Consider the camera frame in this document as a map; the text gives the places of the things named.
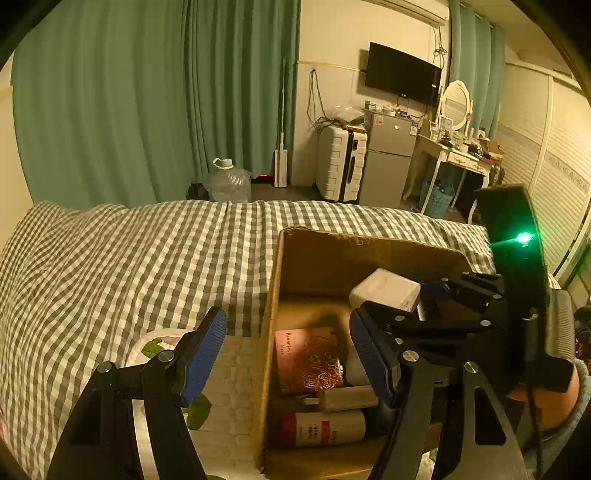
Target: oval mirror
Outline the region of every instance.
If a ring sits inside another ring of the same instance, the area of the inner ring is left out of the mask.
[[[451,82],[443,92],[440,102],[440,114],[452,121],[452,130],[458,130],[466,124],[470,111],[470,94],[464,82]]]

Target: mini fridge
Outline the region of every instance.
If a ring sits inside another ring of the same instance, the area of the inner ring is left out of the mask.
[[[372,113],[359,204],[398,208],[417,139],[409,119]]]

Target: leaf pattern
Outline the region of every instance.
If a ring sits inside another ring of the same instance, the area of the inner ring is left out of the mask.
[[[146,343],[144,345],[144,348],[142,348],[142,353],[147,356],[148,358],[153,358],[156,355],[158,355],[162,350],[164,350],[164,347],[159,345],[159,343],[162,341],[161,338],[155,338],[153,340],[150,340],[148,343]]]
[[[187,408],[183,408],[183,413],[187,413],[187,428],[189,430],[199,430],[201,425],[209,417],[209,411],[212,404],[205,395],[195,398]]]

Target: sliding wardrobe door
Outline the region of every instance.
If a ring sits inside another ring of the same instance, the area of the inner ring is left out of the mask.
[[[548,269],[558,273],[574,250],[591,200],[591,108],[585,97],[553,82],[551,122],[539,175],[530,188]]]
[[[504,183],[530,186],[540,156],[548,108],[548,76],[505,65],[505,84],[495,140],[505,155]]]

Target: plastic water jug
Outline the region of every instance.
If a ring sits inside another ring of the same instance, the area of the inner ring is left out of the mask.
[[[244,203],[251,201],[251,173],[236,168],[231,158],[213,160],[216,170],[207,175],[205,188],[215,202]]]

